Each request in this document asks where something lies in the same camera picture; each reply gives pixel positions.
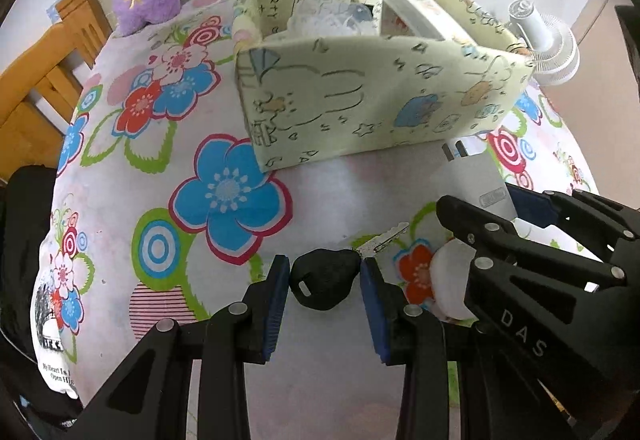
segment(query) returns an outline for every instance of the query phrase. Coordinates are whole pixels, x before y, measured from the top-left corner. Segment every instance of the white fan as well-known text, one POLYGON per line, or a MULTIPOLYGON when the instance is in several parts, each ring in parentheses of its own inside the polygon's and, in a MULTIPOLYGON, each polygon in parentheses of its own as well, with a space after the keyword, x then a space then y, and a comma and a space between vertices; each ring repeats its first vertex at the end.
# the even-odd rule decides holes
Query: white fan
POLYGON ((511 3, 509 14, 535 59, 533 77, 538 83, 557 86, 570 80, 580 66, 580 49, 569 26, 555 16, 540 14, 528 0, 511 3))

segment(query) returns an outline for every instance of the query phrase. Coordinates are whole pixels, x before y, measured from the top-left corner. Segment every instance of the floral tablecloth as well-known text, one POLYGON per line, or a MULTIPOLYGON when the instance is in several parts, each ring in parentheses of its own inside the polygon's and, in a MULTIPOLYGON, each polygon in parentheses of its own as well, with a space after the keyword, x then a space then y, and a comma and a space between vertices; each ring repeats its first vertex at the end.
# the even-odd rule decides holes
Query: floral tablecloth
MULTIPOLYGON (((84 403, 156 321, 206 319, 263 279, 275 254, 293 262, 411 222, 378 260, 411 303, 437 311, 430 261, 450 236, 428 179, 446 160, 442 143, 261 173, 234 85, 232 11, 230 0, 192 0, 172 22, 112 37, 84 85, 40 251, 34 305, 44 317, 32 323, 34 340, 52 347, 50 309, 66 373, 45 379, 58 390, 71 383, 84 403)), ((498 130, 465 143, 487 149, 507 182, 596 189, 535 84, 498 130)), ((584 252, 559 232, 519 229, 584 252)), ((290 297, 272 361, 246 367, 252 434, 393 438, 402 377, 373 350, 357 284, 330 312, 290 297)), ((193 415, 188 427, 193 436, 193 415)))

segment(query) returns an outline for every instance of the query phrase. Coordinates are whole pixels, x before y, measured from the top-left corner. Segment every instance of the cartoon print box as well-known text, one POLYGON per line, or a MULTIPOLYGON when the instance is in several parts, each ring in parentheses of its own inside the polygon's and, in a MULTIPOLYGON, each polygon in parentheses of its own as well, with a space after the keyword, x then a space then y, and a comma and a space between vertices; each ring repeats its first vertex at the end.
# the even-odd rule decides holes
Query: cartoon print box
POLYGON ((263 171, 494 130, 533 70, 471 0, 435 0, 478 44, 409 36, 264 37, 300 0, 234 0, 236 79, 263 171))

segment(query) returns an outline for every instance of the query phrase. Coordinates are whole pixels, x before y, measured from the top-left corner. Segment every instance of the white letter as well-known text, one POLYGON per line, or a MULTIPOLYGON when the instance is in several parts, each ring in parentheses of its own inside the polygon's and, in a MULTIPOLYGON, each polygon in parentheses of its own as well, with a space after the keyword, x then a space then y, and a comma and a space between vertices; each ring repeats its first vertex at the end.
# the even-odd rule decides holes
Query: white letter
POLYGON ((543 348, 546 348, 545 341, 538 340, 538 342, 536 343, 536 347, 533 348, 533 353, 535 353, 539 357, 542 357, 545 354, 543 348))
POLYGON ((522 337, 522 342, 527 344, 527 327, 524 327, 522 330, 520 330, 517 334, 517 337, 522 337))
POLYGON ((513 323, 513 314, 508 310, 505 310, 502 314, 502 324, 509 328, 511 326, 511 323, 513 323))

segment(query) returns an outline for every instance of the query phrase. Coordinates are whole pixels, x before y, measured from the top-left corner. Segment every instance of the wooden headboard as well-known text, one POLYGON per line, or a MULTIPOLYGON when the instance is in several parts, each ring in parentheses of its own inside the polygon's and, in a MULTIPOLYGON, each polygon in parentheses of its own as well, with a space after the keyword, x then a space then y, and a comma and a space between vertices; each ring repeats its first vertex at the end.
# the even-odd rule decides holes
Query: wooden headboard
POLYGON ((56 8, 62 22, 49 28, 0 75, 0 179, 23 165, 57 167, 63 135, 31 104, 36 90, 71 121, 82 86, 61 66, 73 50, 93 68, 111 34, 97 0, 61 0, 56 8))

